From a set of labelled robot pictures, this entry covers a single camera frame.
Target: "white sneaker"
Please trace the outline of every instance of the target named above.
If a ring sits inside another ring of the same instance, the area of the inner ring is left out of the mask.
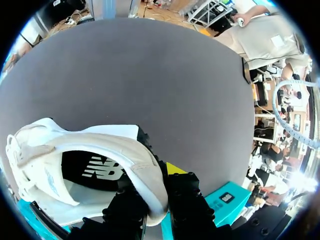
[[[156,159],[137,141],[138,130],[100,125],[72,132],[50,118],[22,127],[6,145],[20,197],[36,201],[61,226],[102,216],[123,168],[149,207],[147,225],[159,224],[168,195]]]

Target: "gray table surface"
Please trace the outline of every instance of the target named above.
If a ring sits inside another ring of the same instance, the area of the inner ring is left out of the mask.
[[[204,195],[242,184],[254,132],[241,58],[173,24],[118,18],[57,33],[28,52],[0,85],[0,154],[6,138],[44,117],[70,131],[137,124],[161,160],[195,172]]]

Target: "person's hand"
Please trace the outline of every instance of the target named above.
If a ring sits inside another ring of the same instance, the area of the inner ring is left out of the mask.
[[[236,15],[233,16],[233,20],[235,23],[237,23],[237,19],[238,18],[242,18],[243,19],[243,26],[245,27],[251,20],[251,17],[247,14],[240,14],[240,13],[237,13]]]
[[[288,94],[289,96],[294,94],[292,89],[285,88],[285,91],[286,91],[286,94]]]
[[[269,191],[268,191],[268,188],[263,187],[263,186],[260,186],[260,187],[259,187],[259,190],[260,190],[260,191],[264,191],[264,192],[269,192]]]
[[[17,62],[18,55],[16,53],[12,54],[8,61],[6,61],[2,72],[4,73],[6,70],[10,70]]]

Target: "white shirt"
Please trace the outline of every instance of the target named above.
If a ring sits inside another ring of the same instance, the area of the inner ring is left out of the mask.
[[[285,59],[296,72],[308,65],[309,56],[300,51],[293,24],[279,14],[276,7],[266,6],[270,15],[252,18],[247,26],[230,28],[247,55],[250,69],[273,64]],[[276,46],[275,38],[282,46]]]
[[[271,159],[267,159],[265,162],[266,162],[266,165],[268,166],[268,168],[273,172],[276,171],[276,166],[277,165],[280,165],[280,164],[283,163],[282,160],[279,160],[279,161],[275,162],[275,161],[273,161]]]
[[[272,192],[280,195],[285,194],[289,190],[288,185],[280,177],[273,174],[269,174],[268,180],[265,183],[265,187],[271,186],[275,186]]]
[[[285,88],[286,88],[286,90],[284,90],[283,91],[283,95],[286,97],[286,98],[291,98],[291,97],[293,97],[294,95],[293,95],[293,87],[292,87],[292,84],[290,84],[290,85],[286,85],[285,86]]]

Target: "white cable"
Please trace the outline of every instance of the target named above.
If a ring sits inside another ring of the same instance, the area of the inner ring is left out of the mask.
[[[265,128],[257,127],[257,128],[254,129],[254,131],[256,131],[256,130],[266,130],[266,129],[274,129],[274,127],[272,127],[272,126],[267,126]]]
[[[72,14],[71,14],[71,16],[70,16],[70,18],[72,19],[72,16],[73,16],[73,15],[75,15],[75,14],[78,14],[78,15],[80,15],[80,19],[82,18],[82,15],[81,15],[81,13],[79,13],[79,12],[74,12],[74,13],[72,13]]]
[[[286,121],[284,121],[281,117],[279,112],[277,111],[276,107],[276,97],[277,97],[277,92],[278,90],[284,86],[284,85],[290,85],[290,84],[302,84],[306,85],[308,87],[313,87],[316,88],[318,85],[313,82],[308,82],[308,81],[302,81],[302,80],[285,80],[280,82],[274,89],[273,95],[272,95],[272,108],[274,111],[275,118],[278,120],[278,122],[282,125],[282,127],[295,139],[298,141],[304,143],[305,145],[309,146],[310,148],[313,149],[320,149],[320,141],[316,140],[311,140],[310,138],[307,138],[303,136],[300,132],[294,130]]]
[[[263,111],[266,111],[268,114],[273,115],[271,112],[269,112],[268,110],[264,109],[262,106],[260,106],[258,103],[256,104],[258,106],[258,108],[261,108]]]

